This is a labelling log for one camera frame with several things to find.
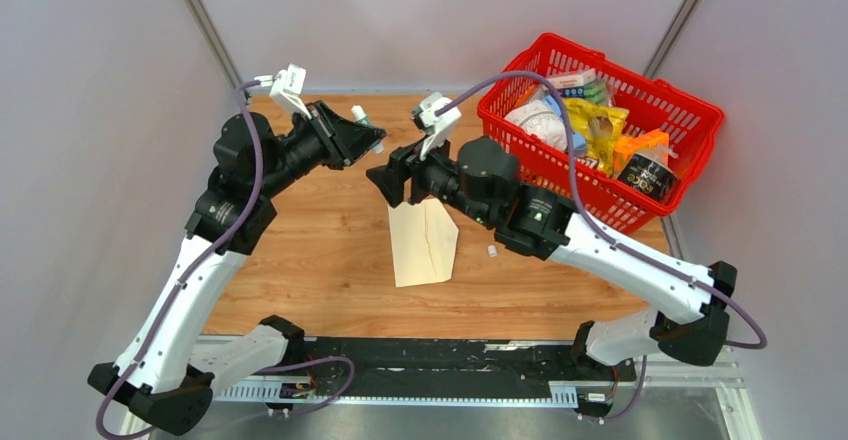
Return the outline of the cream paper envelope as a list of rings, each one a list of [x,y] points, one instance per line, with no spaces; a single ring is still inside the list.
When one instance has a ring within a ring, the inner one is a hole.
[[[397,288],[443,283],[453,276],[459,229],[435,198],[388,208]]]

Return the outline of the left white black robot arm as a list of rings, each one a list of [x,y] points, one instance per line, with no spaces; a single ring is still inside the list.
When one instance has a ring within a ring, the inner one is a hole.
[[[385,135],[323,101],[296,111],[291,130],[281,135],[258,113],[245,110],[228,119],[213,147],[215,168],[159,298],[125,351],[89,374],[105,402],[127,407],[148,430],[183,435],[243,379],[309,367],[303,331],[276,315],[208,353],[194,347],[223,290],[276,217],[274,197],[319,166],[355,164]]]

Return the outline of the green white glue stick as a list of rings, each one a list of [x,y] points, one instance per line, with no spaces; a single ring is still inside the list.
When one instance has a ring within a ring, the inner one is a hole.
[[[353,105],[351,107],[351,113],[352,113],[352,115],[354,117],[354,121],[356,123],[361,124],[361,125],[365,125],[365,126],[371,126],[372,125],[372,122],[370,121],[367,113],[365,112],[364,108],[361,105]],[[374,154],[381,154],[384,150],[385,150],[385,148],[384,148],[384,144],[383,144],[382,140],[378,141],[373,146],[373,148],[371,149],[371,151]]]

